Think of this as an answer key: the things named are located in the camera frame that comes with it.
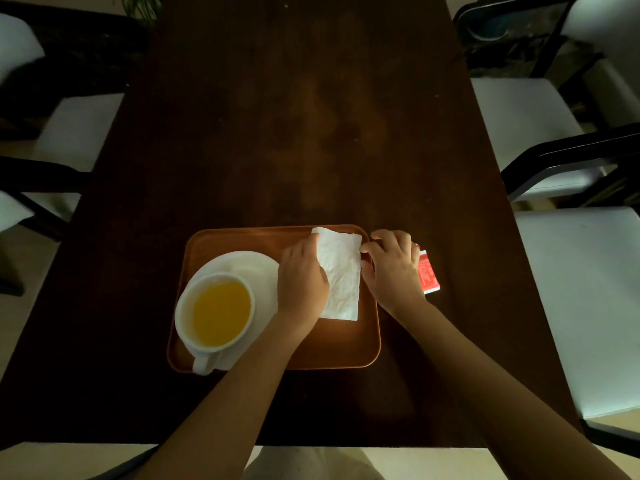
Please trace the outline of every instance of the forearm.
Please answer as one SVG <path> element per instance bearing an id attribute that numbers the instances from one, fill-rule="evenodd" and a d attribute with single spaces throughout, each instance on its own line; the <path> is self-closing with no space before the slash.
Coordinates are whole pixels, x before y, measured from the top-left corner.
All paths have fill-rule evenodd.
<path id="1" fill-rule="evenodd" d="M 240 479 L 296 348 L 272 320 L 203 402 L 136 476 Z"/>
<path id="2" fill-rule="evenodd" d="M 399 317 L 501 455 L 531 478 L 628 479 L 427 301 Z"/>

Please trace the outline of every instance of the red packet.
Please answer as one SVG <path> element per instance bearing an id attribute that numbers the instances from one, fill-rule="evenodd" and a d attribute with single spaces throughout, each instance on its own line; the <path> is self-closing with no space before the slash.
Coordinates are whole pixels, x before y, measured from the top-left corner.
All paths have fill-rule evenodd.
<path id="1" fill-rule="evenodd" d="M 427 257 L 427 251 L 420 251 L 420 261 L 418 261 L 418 275 L 422 284 L 424 294 L 438 291 L 440 284 L 436 279 L 436 275 L 431 268 L 431 263 Z"/>

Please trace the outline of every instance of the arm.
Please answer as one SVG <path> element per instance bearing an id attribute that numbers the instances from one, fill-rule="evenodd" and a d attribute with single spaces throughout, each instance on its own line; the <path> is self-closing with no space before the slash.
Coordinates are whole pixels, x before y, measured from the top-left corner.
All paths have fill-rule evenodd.
<path id="1" fill-rule="evenodd" d="M 380 230 L 363 245 L 375 270 L 362 275 L 379 304 L 418 341 L 468 407 L 500 460 L 533 479 L 628 479 L 615 464 L 456 329 L 424 298 L 419 248 L 405 232 Z"/>
<path id="2" fill-rule="evenodd" d="M 316 324 L 329 284 L 316 259 L 317 234 L 284 250 L 278 313 L 136 480 L 240 479 L 282 374 Z"/>

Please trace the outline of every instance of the white napkin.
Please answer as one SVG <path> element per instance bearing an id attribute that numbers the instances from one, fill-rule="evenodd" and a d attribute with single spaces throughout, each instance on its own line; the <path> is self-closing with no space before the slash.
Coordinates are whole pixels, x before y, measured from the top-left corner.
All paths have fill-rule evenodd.
<path id="1" fill-rule="evenodd" d="M 358 320 L 360 297 L 360 243 L 362 236 L 314 227 L 318 233 L 317 257 L 329 279 L 329 298 L 322 318 Z"/>

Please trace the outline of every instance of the cup handle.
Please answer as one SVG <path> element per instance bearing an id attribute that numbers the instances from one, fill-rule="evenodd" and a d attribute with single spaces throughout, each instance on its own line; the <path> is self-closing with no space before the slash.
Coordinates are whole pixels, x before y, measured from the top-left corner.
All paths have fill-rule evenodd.
<path id="1" fill-rule="evenodd" d="M 196 357 L 193 361 L 193 373 L 199 376 L 208 376 L 216 368 L 220 357 L 222 357 L 222 352 Z"/>

